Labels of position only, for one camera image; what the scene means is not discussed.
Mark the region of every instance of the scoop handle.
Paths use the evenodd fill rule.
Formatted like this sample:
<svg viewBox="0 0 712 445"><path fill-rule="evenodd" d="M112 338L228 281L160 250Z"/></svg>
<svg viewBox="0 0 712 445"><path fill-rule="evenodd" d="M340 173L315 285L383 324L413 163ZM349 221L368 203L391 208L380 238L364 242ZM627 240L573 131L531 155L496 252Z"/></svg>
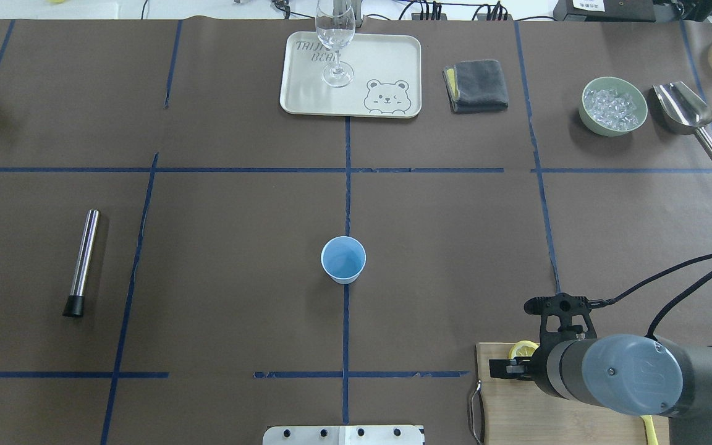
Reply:
<svg viewBox="0 0 712 445"><path fill-rule="evenodd" d="M697 137L698 141L700 141L701 145L705 149L705 153L707 153L710 160L712 160L712 138L708 134L707 130L705 130L704 127L699 127L696 132L694 132L694 136Z"/></svg>

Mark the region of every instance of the cutting board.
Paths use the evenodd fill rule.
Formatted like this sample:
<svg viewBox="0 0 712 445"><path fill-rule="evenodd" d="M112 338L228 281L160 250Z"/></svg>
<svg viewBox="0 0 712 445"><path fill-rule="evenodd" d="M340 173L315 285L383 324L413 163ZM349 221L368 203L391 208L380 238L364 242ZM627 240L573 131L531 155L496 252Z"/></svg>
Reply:
<svg viewBox="0 0 712 445"><path fill-rule="evenodd" d="M507 358L511 347L511 343L477 344L486 444L647 445L641 417L551 397L534 382L491 378L488 359ZM658 443L669 445L669 419L655 416L653 423Z"/></svg>

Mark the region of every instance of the bear drawing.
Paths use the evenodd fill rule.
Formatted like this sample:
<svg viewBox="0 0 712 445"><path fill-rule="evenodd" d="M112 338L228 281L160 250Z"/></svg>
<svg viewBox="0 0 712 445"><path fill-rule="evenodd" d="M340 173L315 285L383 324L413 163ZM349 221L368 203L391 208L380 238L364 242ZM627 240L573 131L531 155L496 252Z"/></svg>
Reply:
<svg viewBox="0 0 712 445"><path fill-rule="evenodd" d="M399 80L395 83L381 83L376 79L367 82L364 107L371 114L405 114L410 109L408 82Z"/></svg>

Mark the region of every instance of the blue cup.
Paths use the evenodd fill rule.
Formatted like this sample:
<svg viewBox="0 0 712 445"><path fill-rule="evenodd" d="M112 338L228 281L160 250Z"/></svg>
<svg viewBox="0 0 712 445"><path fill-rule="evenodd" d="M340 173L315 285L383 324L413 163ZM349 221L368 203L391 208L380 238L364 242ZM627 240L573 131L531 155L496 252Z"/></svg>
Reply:
<svg viewBox="0 0 712 445"><path fill-rule="evenodd" d="M367 252L362 243L352 237L336 237L329 240L320 253L323 270L339 284L356 281L367 263Z"/></svg>

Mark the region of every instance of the green bowl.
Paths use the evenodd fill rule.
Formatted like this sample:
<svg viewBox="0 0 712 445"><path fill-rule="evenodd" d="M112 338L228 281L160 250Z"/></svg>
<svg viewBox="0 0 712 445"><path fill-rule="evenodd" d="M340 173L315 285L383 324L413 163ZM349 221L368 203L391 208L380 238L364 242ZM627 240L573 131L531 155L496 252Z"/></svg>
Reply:
<svg viewBox="0 0 712 445"><path fill-rule="evenodd" d="M636 104L636 110L634 111L634 115L636 116L636 119L638 119L639 125L633 127L632 129L623 130L622 132L620 132L619 130L613 130L609 127L604 126L604 124L601 124L600 122L596 121L595 119L593 119L593 116L590 116L590 114L587 113L587 110L585 109L584 105L584 93L586 93L587 90L600 91L610 90L610 88L615 88L615 90L617 90L617 93L621 96L625 93L630 94L631 99L633 99L634 104ZM647 120L647 102L645 101L645 97L642 96L642 93L639 92L636 87L621 78L606 77L594 79L584 87L584 90L582 90L582 98L579 99L578 103L578 115L581 116L582 122L584 122L588 129L602 136L621 136L625 133L633 132L633 130L641 127L642 124L644 124Z"/></svg>

